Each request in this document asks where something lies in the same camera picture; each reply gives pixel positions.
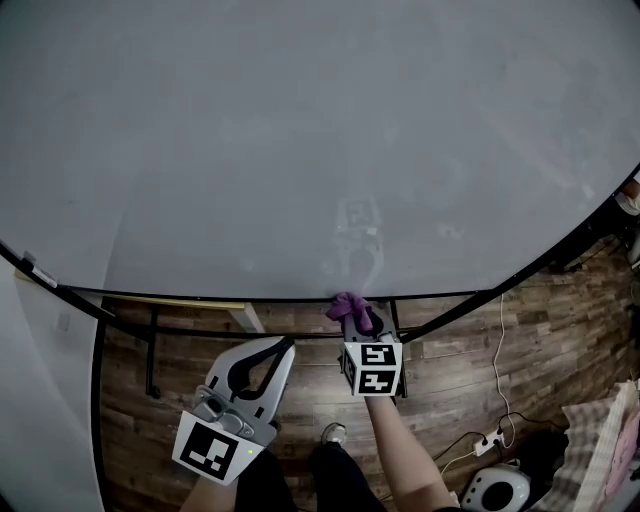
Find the checked blanket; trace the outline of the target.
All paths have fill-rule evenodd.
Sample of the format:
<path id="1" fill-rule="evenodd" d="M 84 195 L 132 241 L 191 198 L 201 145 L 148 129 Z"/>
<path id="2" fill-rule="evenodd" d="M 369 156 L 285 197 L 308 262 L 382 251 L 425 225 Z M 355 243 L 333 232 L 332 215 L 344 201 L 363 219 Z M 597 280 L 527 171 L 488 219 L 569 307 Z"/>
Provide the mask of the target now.
<path id="1" fill-rule="evenodd" d="M 555 472 L 550 491 L 532 506 L 532 512 L 587 512 L 596 487 L 589 482 L 589 466 L 614 401 L 615 386 L 605 399 L 563 408 L 569 421 L 564 463 Z"/>

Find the white marker pen black cap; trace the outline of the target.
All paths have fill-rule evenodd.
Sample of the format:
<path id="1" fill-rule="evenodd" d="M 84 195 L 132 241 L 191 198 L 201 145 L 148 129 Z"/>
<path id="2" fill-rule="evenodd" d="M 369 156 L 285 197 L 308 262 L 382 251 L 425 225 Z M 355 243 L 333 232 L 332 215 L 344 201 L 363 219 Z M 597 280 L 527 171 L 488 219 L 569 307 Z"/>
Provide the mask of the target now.
<path id="1" fill-rule="evenodd" d="M 57 288 L 58 287 L 58 281 L 53 276 L 51 276 L 49 273 L 47 273 L 46 271 L 41 269 L 36 264 L 35 257 L 33 255 L 31 255 L 28 251 L 25 251 L 23 253 L 22 262 L 28 268 L 28 273 L 30 275 L 33 275 L 33 276 L 37 277 L 39 280 L 43 281 L 44 283 L 46 283 L 48 286 L 50 286 L 52 288 Z"/>

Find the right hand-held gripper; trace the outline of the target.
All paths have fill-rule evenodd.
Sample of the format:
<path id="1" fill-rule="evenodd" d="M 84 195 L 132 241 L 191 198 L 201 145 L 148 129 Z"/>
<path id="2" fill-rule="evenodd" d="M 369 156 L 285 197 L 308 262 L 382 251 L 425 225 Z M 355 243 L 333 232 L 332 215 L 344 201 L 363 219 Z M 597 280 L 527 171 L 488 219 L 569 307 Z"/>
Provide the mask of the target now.
<path id="1" fill-rule="evenodd" d="M 394 322 L 383 312 L 373 313 L 376 343 L 364 343 L 353 316 L 341 320 L 345 343 L 341 347 L 341 372 L 351 394 L 356 397 L 395 396 L 402 369 L 402 345 L 397 341 Z"/>

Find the purple cloth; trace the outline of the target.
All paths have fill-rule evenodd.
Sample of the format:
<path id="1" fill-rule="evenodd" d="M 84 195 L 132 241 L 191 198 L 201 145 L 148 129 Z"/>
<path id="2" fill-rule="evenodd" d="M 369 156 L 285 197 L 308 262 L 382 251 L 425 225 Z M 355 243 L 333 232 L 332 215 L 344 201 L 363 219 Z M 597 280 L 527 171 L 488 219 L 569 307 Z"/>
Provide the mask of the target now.
<path id="1" fill-rule="evenodd" d="M 338 293 L 332 300 L 326 316 L 332 321 L 343 322 L 351 315 L 353 317 L 356 331 L 365 335 L 373 332 L 373 322 L 371 319 L 372 307 L 368 301 L 359 295 L 342 292 Z"/>

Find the person's legs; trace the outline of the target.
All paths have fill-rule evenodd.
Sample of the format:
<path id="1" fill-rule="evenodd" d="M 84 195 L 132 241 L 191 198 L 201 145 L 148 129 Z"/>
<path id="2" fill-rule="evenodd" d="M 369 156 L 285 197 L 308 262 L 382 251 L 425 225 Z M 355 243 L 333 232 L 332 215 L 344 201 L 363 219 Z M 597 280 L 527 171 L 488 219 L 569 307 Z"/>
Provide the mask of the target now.
<path id="1" fill-rule="evenodd" d="M 352 457 L 336 442 L 308 459 L 317 512 L 387 512 Z M 235 512 L 299 512 L 278 459 L 262 452 L 238 479 Z"/>

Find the cream round panel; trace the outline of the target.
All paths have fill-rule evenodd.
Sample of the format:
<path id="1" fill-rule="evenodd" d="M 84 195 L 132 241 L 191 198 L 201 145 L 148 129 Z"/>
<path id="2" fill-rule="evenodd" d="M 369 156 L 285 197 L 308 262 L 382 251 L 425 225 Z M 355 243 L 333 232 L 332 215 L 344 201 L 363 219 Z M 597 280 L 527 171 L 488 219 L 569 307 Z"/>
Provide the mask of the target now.
<path id="1" fill-rule="evenodd" d="M 640 434 L 640 397 L 637 383 L 626 381 L 615 386 L 614 398 L 589 466 L 591 492 L 587 512 L 603 512 L 605 505 L 621 488 L 637 449 Z"/>

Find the whiteboard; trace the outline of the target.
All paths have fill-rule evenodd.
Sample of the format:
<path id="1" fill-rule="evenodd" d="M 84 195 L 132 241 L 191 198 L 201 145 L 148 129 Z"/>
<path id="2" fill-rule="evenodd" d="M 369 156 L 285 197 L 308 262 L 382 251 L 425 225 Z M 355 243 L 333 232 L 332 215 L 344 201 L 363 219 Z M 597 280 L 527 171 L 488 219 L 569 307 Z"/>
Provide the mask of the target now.
<path id="1" fill-rule="evenodd" d="M 54 294 L 462 298 L 413 341 L 638 170 L 640 0 L 0 0 L 0 262 Z"/>

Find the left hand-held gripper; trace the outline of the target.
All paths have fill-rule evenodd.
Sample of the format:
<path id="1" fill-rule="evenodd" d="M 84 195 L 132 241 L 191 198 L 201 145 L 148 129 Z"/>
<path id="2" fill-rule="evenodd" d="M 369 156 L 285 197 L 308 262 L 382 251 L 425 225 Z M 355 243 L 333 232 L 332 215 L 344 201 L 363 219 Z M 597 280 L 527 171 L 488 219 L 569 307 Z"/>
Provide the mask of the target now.
<path id="1" fill-rule="evenodd" d="M 223 352 L 205 380 L 211 389 L 198 387 L 193 409 L 181 415 L 172 459 L 221 485 L 238 479 L 276 437 L 275 424 L 266 420 L 276 416 L 295 353 L 286 336 L 250 340 Z M 262 382 L 251 390 L 251 369 L 269 358 Z"/>

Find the person's left forearm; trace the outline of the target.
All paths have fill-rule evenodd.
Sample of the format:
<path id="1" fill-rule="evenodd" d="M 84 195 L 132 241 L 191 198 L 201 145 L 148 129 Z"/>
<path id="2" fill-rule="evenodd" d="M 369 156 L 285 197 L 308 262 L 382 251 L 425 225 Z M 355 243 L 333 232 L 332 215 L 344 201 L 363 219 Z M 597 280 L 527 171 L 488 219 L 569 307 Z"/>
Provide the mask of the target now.
<path id="1" fill-rule="evenodd" d="M 235 512 L 237 482 L 228 486 L 200 477 L 180 512 Z"/>

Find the wooden table white legs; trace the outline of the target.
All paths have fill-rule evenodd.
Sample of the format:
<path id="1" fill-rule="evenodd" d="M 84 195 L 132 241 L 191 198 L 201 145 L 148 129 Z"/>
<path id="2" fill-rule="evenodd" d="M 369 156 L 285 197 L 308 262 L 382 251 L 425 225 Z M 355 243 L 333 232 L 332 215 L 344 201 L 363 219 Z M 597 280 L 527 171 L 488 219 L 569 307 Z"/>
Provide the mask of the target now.
<path id="1" fill-rule="evenodd" d="M 265 327 L 249 302 L 201 301 L 117 293 L 82 292 L 61 287 L 54 294 L 44 284 L 24 272 L 12 272 L 21 306 L 28 314 L 46 318 L 51 326 L 67 332 L 78 316 L 104 320 L 131 331 L 149 332 L 154 325 L 161 331 L 263 334 Z"/>

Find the person's right forearm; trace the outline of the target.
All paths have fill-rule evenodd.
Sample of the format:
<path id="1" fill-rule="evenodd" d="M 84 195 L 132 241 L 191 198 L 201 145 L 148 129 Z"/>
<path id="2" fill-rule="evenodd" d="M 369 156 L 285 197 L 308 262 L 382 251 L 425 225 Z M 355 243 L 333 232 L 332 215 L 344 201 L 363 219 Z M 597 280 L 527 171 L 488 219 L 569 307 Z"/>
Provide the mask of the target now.
<path id="1" fill-rule="evenodd" d="M 404 425 L 390 397 L 366 397 L 378 456 L 398 512 L 453 508 L 433 459 Z"/>

